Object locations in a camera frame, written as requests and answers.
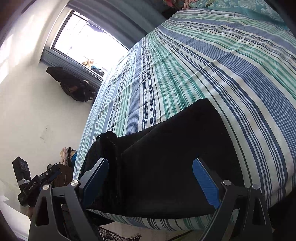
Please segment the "black pants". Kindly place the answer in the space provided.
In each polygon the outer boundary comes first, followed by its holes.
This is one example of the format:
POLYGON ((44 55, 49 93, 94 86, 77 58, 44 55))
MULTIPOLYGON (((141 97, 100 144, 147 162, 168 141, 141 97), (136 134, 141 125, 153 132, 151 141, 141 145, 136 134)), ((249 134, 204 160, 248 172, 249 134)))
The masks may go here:
POLYGON ((82 171, 90 170, 99 158, 107 159, 109 169, 90 208, 103 213, 168 219, 212 214, 215 209, 193 174, 196 158, 222 179, 244 184, 231 138, 207 99, 137 133, 101 133, 82 171))

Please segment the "dark brown wooden dresser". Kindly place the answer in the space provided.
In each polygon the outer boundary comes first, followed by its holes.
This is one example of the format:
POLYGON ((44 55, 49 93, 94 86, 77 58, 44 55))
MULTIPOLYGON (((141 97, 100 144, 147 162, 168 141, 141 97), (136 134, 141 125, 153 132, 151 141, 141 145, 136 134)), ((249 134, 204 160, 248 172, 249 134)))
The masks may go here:
POLYGON ((67 186, 73 177, 73 168, 65 166, 63 164, 58 164, 60 174, 54 179, 53 186, 54 187, 62 187, 67 186))

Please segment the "folded clothes stack on dresser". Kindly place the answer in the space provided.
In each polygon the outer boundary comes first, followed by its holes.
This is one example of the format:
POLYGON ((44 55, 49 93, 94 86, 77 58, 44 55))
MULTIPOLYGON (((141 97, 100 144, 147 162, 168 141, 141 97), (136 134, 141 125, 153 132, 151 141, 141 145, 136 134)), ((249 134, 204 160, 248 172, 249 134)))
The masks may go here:
POLYGON ((77 157, 77 151, 75 149, 72 149, 71 147, 64 147, 61 152, 61 161, 60 163, 62 165, 68 166, 73 168, 75 165, 76 157, 77 157))

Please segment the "dark hanging bags and coats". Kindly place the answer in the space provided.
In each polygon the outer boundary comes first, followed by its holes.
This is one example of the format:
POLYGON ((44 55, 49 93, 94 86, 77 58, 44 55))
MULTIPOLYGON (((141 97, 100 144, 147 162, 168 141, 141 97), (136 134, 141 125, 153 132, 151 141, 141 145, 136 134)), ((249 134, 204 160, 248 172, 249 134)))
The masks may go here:
POLYGON ((46 73, 60 83, 62 90, 75 101, 87 102, 95 100, 97 91, 88 82, 70 74, 62 67, 48 67, 46 73))

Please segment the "striped blue green bed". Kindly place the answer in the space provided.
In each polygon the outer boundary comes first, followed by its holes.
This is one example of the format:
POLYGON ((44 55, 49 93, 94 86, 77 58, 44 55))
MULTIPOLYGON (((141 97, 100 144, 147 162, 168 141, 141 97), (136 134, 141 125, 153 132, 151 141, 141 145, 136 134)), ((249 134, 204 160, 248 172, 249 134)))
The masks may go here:
MULTIPOLYGON (((226 11, 174 14, 138 43, 104 79, 90 111, 74 178, 96 137, 162 123, 200 99, 218 111, 243 174, 267 207, 295 189, 295 37, 276 25, 226 11)), ((203 229, 211 215, 145 218, 88 211, 158 230, 203 229)))

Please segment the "blue striped curtain left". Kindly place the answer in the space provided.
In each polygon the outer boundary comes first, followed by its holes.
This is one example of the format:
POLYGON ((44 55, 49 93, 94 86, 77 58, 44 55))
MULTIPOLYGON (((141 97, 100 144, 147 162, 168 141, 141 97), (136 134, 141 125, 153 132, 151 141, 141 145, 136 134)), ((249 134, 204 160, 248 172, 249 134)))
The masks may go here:
POLYGON ((65 57, 50 48, 43 49, 41 62, 45 63, 49 67, 62 67, 72 75, 82 80, 87 80, 89 84, 97 90, 100 89, 100 86, 103 82, 103 78, 96 72, 88 69, 70 57, 65 57))

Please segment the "blue curtain right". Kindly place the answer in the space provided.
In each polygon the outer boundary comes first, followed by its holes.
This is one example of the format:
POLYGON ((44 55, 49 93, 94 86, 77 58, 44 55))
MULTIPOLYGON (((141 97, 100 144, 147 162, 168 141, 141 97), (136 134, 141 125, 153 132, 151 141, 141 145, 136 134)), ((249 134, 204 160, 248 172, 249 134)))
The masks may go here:
POLYGON ((126 48, 163 23, 163 1, 74 0, 67 7, 79 12, 115 37, 126 48))

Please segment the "teal floral pillow near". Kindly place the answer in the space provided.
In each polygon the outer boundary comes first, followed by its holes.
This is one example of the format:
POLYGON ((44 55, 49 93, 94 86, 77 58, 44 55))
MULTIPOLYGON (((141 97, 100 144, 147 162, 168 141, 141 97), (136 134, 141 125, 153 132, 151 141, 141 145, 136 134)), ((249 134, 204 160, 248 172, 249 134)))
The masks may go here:
POLYGON ((218 0, 213 1, 208 6, 208 9, 216 11, 229 11, 233 13, 239 13, 245 15, 250 19, 270 22, 285 30, 289 30, 289 27, 284 22, 282 17, 265 1, 228 1, 218 0))

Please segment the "pink crumpled garment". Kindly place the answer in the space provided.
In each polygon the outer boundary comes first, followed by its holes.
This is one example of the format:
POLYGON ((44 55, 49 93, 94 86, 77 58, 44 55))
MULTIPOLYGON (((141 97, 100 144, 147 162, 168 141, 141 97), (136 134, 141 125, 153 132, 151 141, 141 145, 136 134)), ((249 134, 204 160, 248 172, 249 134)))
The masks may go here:
POLYGON ((190 9, 193 3, 196 3, 198 0, 183 0, 183 7, 182 9, 190 9))

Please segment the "red clothes pile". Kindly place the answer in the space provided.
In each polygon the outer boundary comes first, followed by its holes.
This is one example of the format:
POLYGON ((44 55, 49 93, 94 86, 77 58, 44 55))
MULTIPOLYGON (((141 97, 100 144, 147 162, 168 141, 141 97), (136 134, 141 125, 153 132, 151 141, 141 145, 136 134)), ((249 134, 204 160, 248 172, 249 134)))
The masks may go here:
POLYGON ((184 7, 184 2, 184 0, 163 0, 164 4, 177 10, 180 10, 184 7))

